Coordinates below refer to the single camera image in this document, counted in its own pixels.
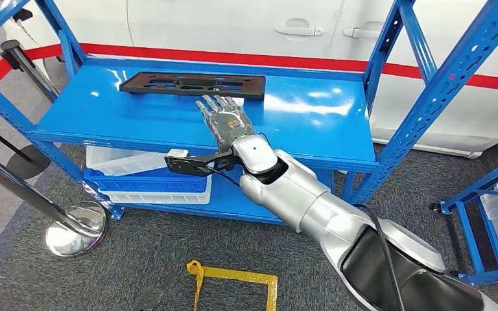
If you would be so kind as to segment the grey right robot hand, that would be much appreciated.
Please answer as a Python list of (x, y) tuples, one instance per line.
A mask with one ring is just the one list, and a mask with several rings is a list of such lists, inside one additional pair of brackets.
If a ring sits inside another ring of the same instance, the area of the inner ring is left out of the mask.
[(219, 152), (227, 152), (233, 142), (246, 135), (254, 135), (252, 122), (231, 97), (203, 95), (197, 100), (205, 124), (217, 141)]

